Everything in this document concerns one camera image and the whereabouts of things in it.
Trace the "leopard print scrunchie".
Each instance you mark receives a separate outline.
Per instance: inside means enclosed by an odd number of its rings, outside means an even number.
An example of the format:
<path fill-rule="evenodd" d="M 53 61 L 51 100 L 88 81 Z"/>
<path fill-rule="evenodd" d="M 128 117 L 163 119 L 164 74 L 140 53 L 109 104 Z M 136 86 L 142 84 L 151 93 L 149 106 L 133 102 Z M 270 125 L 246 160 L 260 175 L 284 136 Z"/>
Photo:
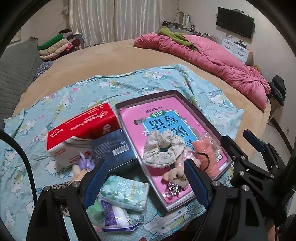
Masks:
<path fill-rule="evenodd" d="M 71 181 L 67 181 L 61 184 L 54 184 L 51 187 L 55 190 L 55 189 L 62 189 L 62 188 L 66 188 L 71 184 Z M 69 217 L 69 210 L 68 210 L 68 206 L 67 205 L 60 205 L 61 210 L 62 210 L 62 214 L 65 217 Z"/>

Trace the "pink plush toy with gem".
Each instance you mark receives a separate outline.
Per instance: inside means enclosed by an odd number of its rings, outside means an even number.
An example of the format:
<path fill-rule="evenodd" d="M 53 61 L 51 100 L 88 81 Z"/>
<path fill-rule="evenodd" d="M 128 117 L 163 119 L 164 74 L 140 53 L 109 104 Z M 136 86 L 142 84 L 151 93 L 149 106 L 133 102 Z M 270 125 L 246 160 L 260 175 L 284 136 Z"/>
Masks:
<path fill-rule="evenodd" d="M 184 162 L 192 159 L 198 168 L 201 166 L 200 160 L 189 147 L 185 147 L 180 156 L 174 162 L 174 168 L 163 175 L 163 179 L 168 182 L 168 197 L 178 196 L 189 187 L 189 181 L 185 176 Z"/>

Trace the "green floral tissue pack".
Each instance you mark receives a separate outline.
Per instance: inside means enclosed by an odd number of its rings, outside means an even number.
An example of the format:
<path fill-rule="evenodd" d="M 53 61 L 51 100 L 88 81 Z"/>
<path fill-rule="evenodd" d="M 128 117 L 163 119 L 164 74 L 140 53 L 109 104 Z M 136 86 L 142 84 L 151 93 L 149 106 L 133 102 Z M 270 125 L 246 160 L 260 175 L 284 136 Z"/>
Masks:
<path fill-rule="evenodd" d="M 113 206 L 142 212 L 147 207 L 149 184 L 116 175 L 107 178 L 98 198 Z"/>

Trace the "pink item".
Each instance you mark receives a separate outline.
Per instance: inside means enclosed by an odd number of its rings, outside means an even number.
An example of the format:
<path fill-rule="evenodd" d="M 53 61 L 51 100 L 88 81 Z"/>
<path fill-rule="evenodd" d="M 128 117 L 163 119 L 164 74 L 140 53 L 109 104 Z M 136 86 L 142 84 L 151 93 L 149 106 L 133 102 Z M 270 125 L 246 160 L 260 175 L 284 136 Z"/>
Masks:
<path fill-rule="evenodd" d="M 219 142 L 209 133 L 203 132 L 196 141 L 192 142 L 192 146 L 201 162 L 200 170 L 212 180 L 219 178 L 229 164 L 228 157 Z"/>

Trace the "floral white scrunchie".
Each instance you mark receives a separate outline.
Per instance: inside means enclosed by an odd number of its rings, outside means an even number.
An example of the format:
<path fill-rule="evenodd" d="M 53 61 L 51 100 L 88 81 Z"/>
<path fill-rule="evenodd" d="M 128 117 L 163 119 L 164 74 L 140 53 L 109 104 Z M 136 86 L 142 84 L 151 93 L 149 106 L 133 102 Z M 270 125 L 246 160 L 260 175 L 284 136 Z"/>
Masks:
<path fill-rule="evenodd" d="M 152 168 L 166 168 L 176 161 L 185 147 L 184 139 L 171 130 L 155 130 L 145 142 L 142 161 Z"/>

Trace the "purple white tissue pack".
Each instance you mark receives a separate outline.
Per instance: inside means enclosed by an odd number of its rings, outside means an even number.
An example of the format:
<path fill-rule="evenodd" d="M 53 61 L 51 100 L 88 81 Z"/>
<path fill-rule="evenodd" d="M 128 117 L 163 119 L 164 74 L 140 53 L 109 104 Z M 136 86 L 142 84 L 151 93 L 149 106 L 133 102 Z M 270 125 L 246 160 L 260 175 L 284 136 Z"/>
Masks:
<path fill-rule="evenodd" d="M 141 221 L 134 220 L 128 212 L 108 202 L 100 200 L 105 221 L 102 230 L 104 232 L 133 232 L 141 225 Z"/>

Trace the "red white tissue box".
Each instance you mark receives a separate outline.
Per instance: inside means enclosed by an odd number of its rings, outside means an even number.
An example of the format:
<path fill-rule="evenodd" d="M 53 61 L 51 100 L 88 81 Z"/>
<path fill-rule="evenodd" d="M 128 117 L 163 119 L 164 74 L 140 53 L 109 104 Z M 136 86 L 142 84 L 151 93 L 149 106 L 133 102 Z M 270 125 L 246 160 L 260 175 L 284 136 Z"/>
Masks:
<path fill-rule="evenodd" d="M 81 154 L 92 156 L 91 142 L 119 129 L 117 117 L 108 103 L 93 107 L 48 132 L 47 152 L 58 164 L 77 164 Z"/>

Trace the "dark blue small box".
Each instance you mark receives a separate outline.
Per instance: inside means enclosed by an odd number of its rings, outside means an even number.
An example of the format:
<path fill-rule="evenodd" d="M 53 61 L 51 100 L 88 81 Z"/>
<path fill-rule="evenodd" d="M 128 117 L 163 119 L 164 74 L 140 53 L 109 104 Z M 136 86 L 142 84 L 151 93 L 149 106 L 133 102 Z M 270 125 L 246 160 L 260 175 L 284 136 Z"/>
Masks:
<path fill-rule="evenodd" d="M 120 128 L 91 142 L 95 160 L 108 162 L 110 173 L 123 172 L 137 161 L 125 131 Z"/>

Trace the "Hello Kitty blue sheet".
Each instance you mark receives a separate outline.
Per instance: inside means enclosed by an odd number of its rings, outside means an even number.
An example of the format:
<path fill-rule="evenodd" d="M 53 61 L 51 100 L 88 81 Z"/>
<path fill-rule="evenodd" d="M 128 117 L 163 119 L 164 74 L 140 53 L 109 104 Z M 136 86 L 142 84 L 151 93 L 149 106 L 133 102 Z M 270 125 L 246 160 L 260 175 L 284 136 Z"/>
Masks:
<path fill-rule="evenodd" d="M 4 131 L 25 151 L 40 193 L 46 185 L 68 181 L 72 172 L 60 166 L 46 148 L 48 132 L 103 103 L 112 108 L 128 99 L 177 90 L 196 106 L 222 135 L 235 138 L 243 109 L 218 87 L 182 64 L 158 66 L 112 76 L 93 76 L 45 96 L 13 118 Z M 25 240 L 34 209 L 28 175 L 17 152 L 1 143 L 1 218 L 15 240 Z"/>

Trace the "pink quilted duvet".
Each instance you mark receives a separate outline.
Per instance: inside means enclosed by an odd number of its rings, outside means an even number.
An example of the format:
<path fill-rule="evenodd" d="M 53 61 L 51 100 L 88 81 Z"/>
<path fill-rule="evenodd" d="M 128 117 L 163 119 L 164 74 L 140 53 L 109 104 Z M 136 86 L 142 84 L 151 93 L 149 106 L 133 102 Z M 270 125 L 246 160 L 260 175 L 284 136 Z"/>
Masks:
<path fill-rule="evenodd" d="M 265 110 L 267 95 L 271 93 L 271 88 L 259 71 L 243 64 L 221 45 L 210 39 L 196 35 L 183 36 L 198 50 L 191 50 L 158 33 L 141 35 L 134 41 L 134 45 L 139 48 L 156 49 L 182 58 L 221 78 L 246 96 L 259 109 Z"/>

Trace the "dark patterned pillow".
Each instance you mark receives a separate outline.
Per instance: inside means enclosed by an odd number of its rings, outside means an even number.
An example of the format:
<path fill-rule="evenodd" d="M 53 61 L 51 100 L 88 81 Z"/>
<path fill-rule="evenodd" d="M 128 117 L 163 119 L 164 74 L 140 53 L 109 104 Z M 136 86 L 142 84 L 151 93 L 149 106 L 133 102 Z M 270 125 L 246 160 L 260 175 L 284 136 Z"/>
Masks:
<path fill-rule="evenodd" d="M 46 72 L 53 64 L 53 61 L 50 60 L 50 61 L 46 61 L 46 62 L 43 62 L 39 68 L 37 69 L 36 71 L 36 74 L 33 78 L 33 80 L 35 81 L 40 75 L 42 75 L 44 72 Z"/>

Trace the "cluttered side desk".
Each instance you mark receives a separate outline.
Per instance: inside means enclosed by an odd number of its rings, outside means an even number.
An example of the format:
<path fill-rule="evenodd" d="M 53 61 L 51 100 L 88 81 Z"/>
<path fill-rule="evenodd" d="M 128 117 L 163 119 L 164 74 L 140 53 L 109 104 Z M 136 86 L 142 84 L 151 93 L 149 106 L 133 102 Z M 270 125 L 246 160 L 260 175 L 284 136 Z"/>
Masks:
<path fill-rule="evenodd" d="M 172 22 L 163 21 L 162 28 L 169 28 L 171 31 L 176 30 L 178 33 L 201 36 L 217 41 L 217 38 L 215 36 L 197 31 L 196 26 L 191 22 L 191 17 L 188 14 L 183 13 L 182 11 L 177 12 Z"/>

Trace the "grey quilted headboard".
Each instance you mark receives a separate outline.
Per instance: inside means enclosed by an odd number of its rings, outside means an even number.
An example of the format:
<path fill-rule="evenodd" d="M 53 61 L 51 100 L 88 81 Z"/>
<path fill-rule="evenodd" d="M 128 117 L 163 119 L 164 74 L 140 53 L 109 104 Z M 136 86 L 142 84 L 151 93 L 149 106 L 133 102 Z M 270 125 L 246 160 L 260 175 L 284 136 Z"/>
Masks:
<path fill-rule="evenodd" d="M 21 95 L 33 82 L 42 60 L 38 53 L 38 39 L 7 48 L 1 56 L 1 128 L 4 119 L 13 115 Z"/>

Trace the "white curtain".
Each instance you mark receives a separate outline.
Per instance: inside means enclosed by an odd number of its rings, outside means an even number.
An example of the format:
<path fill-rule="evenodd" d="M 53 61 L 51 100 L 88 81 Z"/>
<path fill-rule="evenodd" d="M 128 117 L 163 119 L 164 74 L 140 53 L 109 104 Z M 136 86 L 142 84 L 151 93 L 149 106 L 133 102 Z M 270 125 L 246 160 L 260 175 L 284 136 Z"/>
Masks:
<path fill-rule="evenodd" d="M 162 1 L 69 1 L 69 24 L 86 47 L 158 30 Z"/>

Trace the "black wall television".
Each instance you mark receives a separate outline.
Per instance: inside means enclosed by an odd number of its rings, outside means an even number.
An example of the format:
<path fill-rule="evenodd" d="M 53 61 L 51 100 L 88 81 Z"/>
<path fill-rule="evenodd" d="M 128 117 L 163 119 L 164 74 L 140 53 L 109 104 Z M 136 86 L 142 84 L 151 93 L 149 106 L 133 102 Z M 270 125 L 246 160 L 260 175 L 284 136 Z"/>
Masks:
<path fill-rule="evenodd" d="M 251 39 L 254 32 L 254 18 L 236 9 L 218 8 L 216 25 Z"/>

